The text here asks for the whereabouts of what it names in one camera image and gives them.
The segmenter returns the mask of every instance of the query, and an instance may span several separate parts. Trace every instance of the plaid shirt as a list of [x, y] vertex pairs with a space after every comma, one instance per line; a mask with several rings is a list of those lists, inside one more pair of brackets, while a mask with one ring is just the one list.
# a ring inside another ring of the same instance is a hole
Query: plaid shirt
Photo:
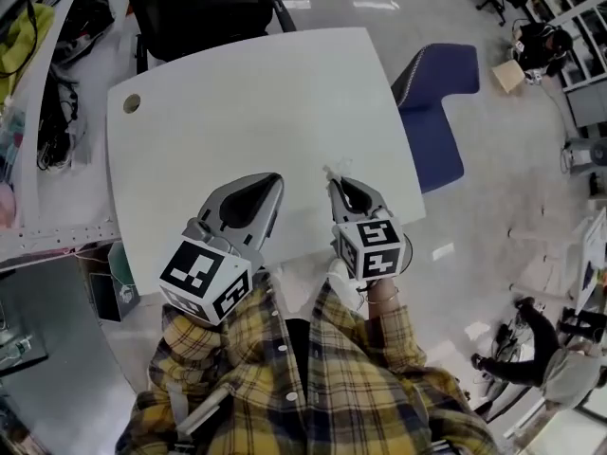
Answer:
[[365, 321], [326, 285], [310, 321], [307, 400], [271, 289], [250, 293], [215, 329], [165, 305], [163, 328], [119, 454], [166, 454], [177, 442], [169, 382], [189, 412], [220, 387], [231, 394], [195, 433], [197, 453], [431, 454], [441, 439], [461, 453], [499, 453], [453, 376], [424, 367], [406, 307]]

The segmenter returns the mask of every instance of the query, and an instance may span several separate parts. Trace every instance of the white shoe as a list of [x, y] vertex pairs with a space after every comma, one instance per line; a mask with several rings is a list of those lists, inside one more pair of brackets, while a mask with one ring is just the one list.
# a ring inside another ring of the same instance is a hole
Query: white shoe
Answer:
[[351, 280], [348, 274], [348, 267], [345, 261], [341, 258], [336, 258], [329, 265], [329, 269], [326, 274], [327, 280], [333, 291], [340, 297], [341, 303], [346, 308], [359, 312], [364, 317], [368, 317], [368, 307], [366, 304], [361, 306], [362, 296], [360, 295], [357, 288], [365, 286], [366, 282], [357, 282]]

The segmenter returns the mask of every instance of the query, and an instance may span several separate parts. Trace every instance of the yellow cloth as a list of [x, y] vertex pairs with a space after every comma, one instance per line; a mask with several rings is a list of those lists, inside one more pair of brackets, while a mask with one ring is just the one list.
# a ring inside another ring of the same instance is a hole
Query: yellow cloth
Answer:
[[[38, 28], [38, 44], [36, 46], [36, 51], [38, 51], [50, 26], [53, 25], [55, 10], [53, 7], [43, 4], [33, 4], [33, 7], [36, 16], [36, 27]], [[34, 27], [29, 21], [28, 9], [25, 9], [10, 26], [7, 40], [0, 44], [0, 71], [9, 73], [19, 68], [21, 63], [28, 56], [33, 45]], [[19, 79], [28, 68], [28, 65], [18, 73], [0, 79], [0, 103], [3, 103], [4, 98], [12, 93], [12, 90], [19, 82]]]

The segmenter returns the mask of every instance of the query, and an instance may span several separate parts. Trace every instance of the blue chair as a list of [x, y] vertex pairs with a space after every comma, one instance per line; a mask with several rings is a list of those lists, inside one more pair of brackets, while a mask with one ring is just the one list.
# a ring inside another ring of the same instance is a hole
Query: blue chair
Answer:
[[464, 175], [441, 101], [448, 95], [474, 94], [479, 87], [476, 48], [458, 44], [425, 46], [392, 85], [422, 193]]

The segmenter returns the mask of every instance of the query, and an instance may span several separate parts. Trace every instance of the bracelet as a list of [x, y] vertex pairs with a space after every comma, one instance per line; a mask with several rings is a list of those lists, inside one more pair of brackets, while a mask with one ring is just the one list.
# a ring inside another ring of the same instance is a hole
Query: bracelet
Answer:
[[369, 303], [369, 305], [381, 305], [382, 303], [387, 303], [388, 301], [392, 301], [398, 296], [398, 287], [397, 286], [395, 286], [395, 290], [396, 290], [396, 292], [389, 299], [380, 300], [380, 301], [369, 301], [369, 295], [367, 294], [367, 298], [366, 298], [367, 303]]

